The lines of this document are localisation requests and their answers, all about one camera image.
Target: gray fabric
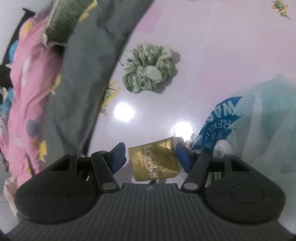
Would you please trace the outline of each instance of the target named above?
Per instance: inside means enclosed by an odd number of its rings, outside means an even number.
[[[78,23],[64,55],[60,85],[45,113],[47,164],[81,153],[122,48],[152,1],[98,0]]]

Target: gray dot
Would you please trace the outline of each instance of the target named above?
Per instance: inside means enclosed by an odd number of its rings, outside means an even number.
[[[186,190],[190,190],[190,191],[193,191],[195,189],[198,189],[198,185],[196,183],[185,183],[184,184],[184,188]]]
[[[104,183],[102,185],[102,187],[105,190],[113,190],[113,189],[117,188],[117,185],[115,183]]]
[[[34,120],[28,120],[27,121],[27,134],[30,137],[35,137],[37,136],[38,132],[39,132],[39,125],[37,124],[36,121]]]

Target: pink fabric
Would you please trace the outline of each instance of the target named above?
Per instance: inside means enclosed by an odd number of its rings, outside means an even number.
[[[10,73],[14,99],[7,132],[0,136],[0,148],[11,174],[17,177],[18,187],[31,178],[30,168],[35,174],[40,172],[43,111],[62,62],[61,56],[40,43],[46,21],[47,17],[20,36]]]

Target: blue fabric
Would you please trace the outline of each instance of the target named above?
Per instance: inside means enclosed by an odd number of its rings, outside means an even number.
[[[206,123],[198,134],[197,142],[191,150],[201,150],[213,154],[214,147],[218,140],[226,140],[232,132],[229,127],[233,122],[241,118],[233,111],[242,97],[231,97],[219,103],[209,115]]]
[[[10,63],[13,63],[13,57],[14,57],[15,51],[17,49],[17,44],[18,44],[18,40],[14,41],[13,44],[9,48],[8,58],[9,58]]]
[[[11,103],[13,99],[13,89],[8,89],[8,96],[3,104],[0,105],[0,114],[8,114],[11,108]]]

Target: gold packet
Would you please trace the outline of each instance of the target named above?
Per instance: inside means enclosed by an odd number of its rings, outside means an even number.
[[[180,172],[173,137],[131,147],[128,154],[136,181],[172,178]]]

